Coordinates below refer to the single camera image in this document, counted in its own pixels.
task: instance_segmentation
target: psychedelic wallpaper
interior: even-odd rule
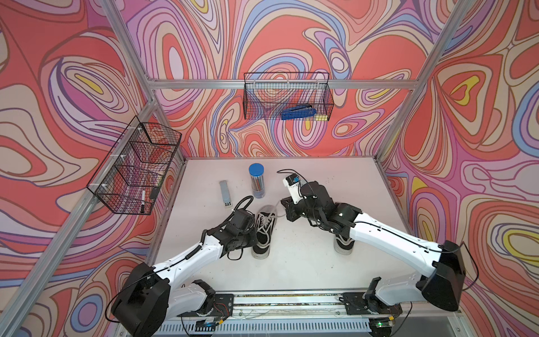
[[[0,310],[145,103],[98,2],[0,1]],[[96,207],[18,336],[103,335],[175,170],[151,217]]]
[[[245,120],[243,90],[162,90],[158,99],[171,126],[184,135],[186,157],[370,156],[408,90],[333,92],[340,101],[328,122]]]
[[[539,336],[539,3],[478,0],[383,166],[425,239],[466,242],[479,336]]]
[[[151,78],[242,79],[324,70],[415,79],[452,0],[118,2]],[[245,121],[243,90],[162,90],[187,157],[373,155],[406,90],[335,90],[329,123]]]

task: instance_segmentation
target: sneaker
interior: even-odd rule
[[[350,238],[345,239],[340,235],[336,235],[333,241],[333,248],[339,254],[350,255],[352,254],[352,248],[354,248],[354,242]]]
[[[270,242],[271,234],[275,223],[277,221],[277,215],[275,213],[266,213],[259,211],[255,218],[255,225],[257,226],[257,245],[253,246],[251,251],[255,259],[263,260],[270,255]]]

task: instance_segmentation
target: cylindrical container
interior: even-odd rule
[[[251,175],[251,188],[255,198],[262,198],[264,191],[264,166],[259,163],[249,166],[249,174]]]

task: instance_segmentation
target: white table surface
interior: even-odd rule
[[[288,197],[282,183],[291,168],[308,181],[318,181],[334,202],[361,208],[377,220],[396,229],[404,224],[372,158],[305,159],[212,159],[189,160],[170,215],[156,262],[186,250],[200,240],[203,229],[219,225],[231,212],[225,209],[219,181],[228,180],[233,206],[251,194],[249,165],[264,165],[266,195],[249,210],[256,213],[267,204]],[[279,215],[285,213],[279,203]],[[237,258],[239,251],[232,252]],[[225,257],[189,279],[202,279],[216,291],[317,290],[365,288],[374,277],[395,277],[413,272],[400,260],[370,245],[356,242],[351,255],[333,249],[333,235],[309,226],[304,218],[289,222],[278,219],[272,235],[269,257],[257,260],[247,248],[239,261]]]

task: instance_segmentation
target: blue swirl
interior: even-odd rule
[[[238,51],[236,52],[236,61],[234,61],[234,76],[236,76],[236,73],[238,71],[240,59],[239,55],[245,47],[245,43],[249,34],[253,31],[256,24],[260,22],[260,20],[262,20],[262,18],[280,9],[302,9],[317,15],[337,33],[340,43],[344,45],[346,41],[346,31],[342,24],[335,17],[319,10],[314,6],[299,2],[297,0],[287,0],[280,3],[275,3],[274,0],[264,0],[258,3],[253,8],[253,10],[249,13],[249,16],[247,17],[247,20],[245,21],[244,29],[241,32],[241,36],[239,39]]]
[[[83,324],[80,319],[80,311],[85,305],[94,305],[96,306],[95,315],[92,318],[92,321],[85,325]],[[73,313],[71,314],[71,327],[76,332],[87,332],[90,331],[95,327],[95,325],[99,322],[99,319],[101,318],[101,313],[103,312],[103,300],[101,299],[101,296],[99,295],[90,295],[82,299],[81,302],[77,304],[75,309],[73,310]]]
[[[523,132],[528,131],[528,121],[534,117],[534,112],[531,111],[531,109],[533,109],[537,100],[539,100],[539,82],[534,84],[522,98],[519,108],[516,110],[515,119],[513,120],[512,125],[513,139],[515,140],[516,145],[523,152],[534,157],[539,157],[539,148],[537,147],[539,140],[535,140],[535,144],[531,144],[531,135],[524,135]]]

